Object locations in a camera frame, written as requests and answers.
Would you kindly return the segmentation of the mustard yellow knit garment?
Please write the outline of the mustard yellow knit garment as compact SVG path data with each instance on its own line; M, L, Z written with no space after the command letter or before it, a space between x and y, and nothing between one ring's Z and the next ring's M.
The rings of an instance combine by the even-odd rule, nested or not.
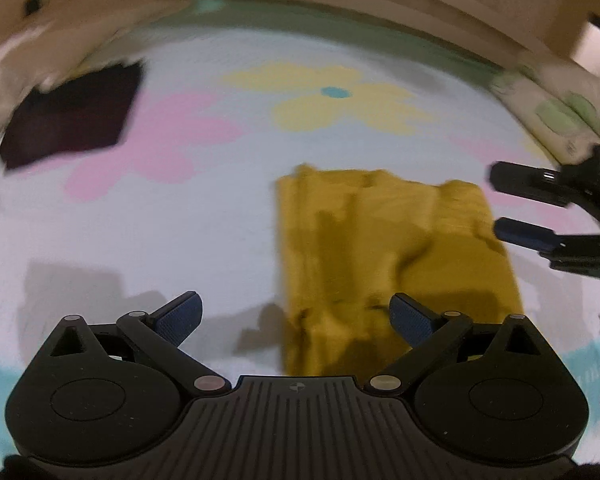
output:
M403 356L410 346L389 322L397 292L478 323L522 309L478 185L301 166L276 195L289 375L365 382Z

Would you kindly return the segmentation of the cream floral folded quilt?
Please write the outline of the cream floral folded quilt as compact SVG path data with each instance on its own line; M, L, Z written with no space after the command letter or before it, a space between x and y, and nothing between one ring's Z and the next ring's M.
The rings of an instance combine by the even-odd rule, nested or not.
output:
M560 58L524 58L490 89L558 164L576 164L600 145L600 77Z

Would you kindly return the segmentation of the dark folded garment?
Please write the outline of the dark folded garment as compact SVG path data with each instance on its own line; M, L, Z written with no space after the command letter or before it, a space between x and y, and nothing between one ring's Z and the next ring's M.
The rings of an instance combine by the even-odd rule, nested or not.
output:
M116 145L144 78L140 63L114 64L42 92L15 109L0 145L5 169Z

